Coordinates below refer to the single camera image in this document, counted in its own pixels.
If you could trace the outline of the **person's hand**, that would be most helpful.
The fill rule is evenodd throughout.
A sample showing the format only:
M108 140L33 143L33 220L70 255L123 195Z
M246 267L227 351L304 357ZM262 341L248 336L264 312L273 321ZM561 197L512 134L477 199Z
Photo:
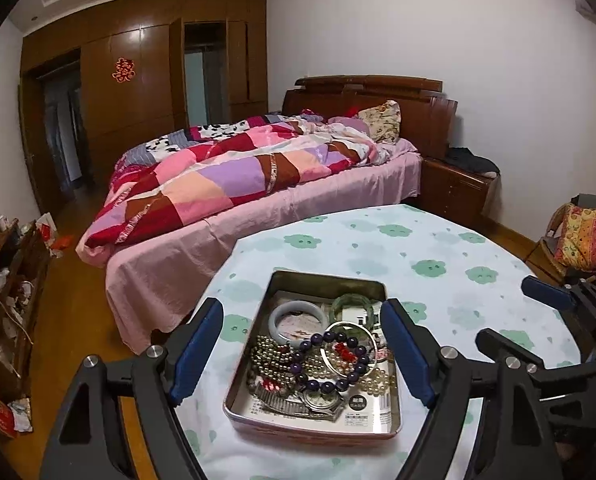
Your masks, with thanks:
M573 445L565 442L556 442L555 447L558 457L562 462L567 462L568 460L571 460L576 452L576 448Z

